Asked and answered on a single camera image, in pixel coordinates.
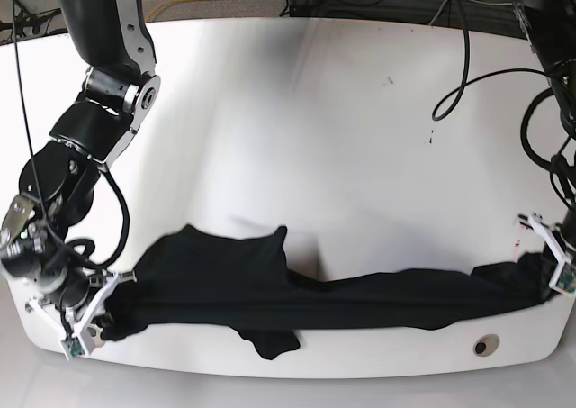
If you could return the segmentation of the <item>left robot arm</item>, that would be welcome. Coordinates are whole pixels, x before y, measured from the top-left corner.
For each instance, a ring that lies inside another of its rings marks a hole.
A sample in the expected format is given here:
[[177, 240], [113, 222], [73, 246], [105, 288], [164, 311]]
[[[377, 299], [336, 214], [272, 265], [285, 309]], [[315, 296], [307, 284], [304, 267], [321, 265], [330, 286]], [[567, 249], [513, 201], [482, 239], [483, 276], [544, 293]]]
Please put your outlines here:
[[560, 108], [560, 119], [568, 135], [575, 140], [575, 0], [514, 0], [520, 27], [548, 76], [549, 88], [535, 97], [526, 109], [520, 129], [521, 145], [528, 157], [560, 181], [561, 199], [567, 213], [560, 225], [561, 238], [575, 250], [575, 166], [558, 153], [543, 159], [531, 147], [527, 129], [537, 106], [553, 96]]

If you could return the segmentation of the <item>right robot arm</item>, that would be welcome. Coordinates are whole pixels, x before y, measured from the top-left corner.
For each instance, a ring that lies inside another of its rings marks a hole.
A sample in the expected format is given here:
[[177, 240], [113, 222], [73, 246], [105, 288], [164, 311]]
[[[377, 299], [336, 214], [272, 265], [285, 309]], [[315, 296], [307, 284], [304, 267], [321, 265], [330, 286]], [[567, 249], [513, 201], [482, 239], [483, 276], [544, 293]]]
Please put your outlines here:
[[89, 213], [100, 179], [116, 187], [112, 164], [138, 134], [161, 79], [141, 0], [58, 1], [88, 69], [48, 143], [22, 169], [1, 224], [1, 269], [34, 283], [26, 309], [55, 331], [66, 358], [76, 358], [102, 345], [102, 330], [112, 321], [106, 300], [136, 278], [113, 271], [129, 236], [128, 205], [119, 199], [120, 238], [101, 263], [92, 260], [93, 241], [67, 240], [68, 230]]

